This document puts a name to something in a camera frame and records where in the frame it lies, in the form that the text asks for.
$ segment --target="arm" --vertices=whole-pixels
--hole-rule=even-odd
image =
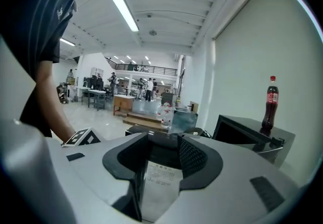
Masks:
[[[50,61],[39,62],[36,75],[36,96],[49,127],[63,142],[67,142],[75,131],[67,120],[57,96]]]

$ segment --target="staircase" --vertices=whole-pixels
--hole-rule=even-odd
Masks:
[[[167,129],[164,129],[160,125],[160,121],[157,120],[154,116],[147,116],[142,114],[137,114],[134,112],[127,113],[127,117],[123,119],[123,122],[128,125],[141,125],[152,130],[167,132]]]

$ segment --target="red label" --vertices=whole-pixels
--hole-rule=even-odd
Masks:
[[[278,94],[277,93],[267,93],[267,103],[278,104]]]

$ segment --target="coca-cola bottle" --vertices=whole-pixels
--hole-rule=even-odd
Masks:
[[[266,102],[266,113],[262,120],[262,128],[265,130],[271,130],[274,126],[275,113],[278,107],[278,88],[274,86],[276,81],[275,76],[271,76],[272,86],[268,87],[267,90],[267,102]]]

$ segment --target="wooden cabinet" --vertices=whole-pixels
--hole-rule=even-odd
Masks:
[[[132,104],[134,98],[135,97],[126,95],[114,95],[113,115],[115,115],[116,111],[120,111],[121,109],[124,109],[126,111],[132,111]]]

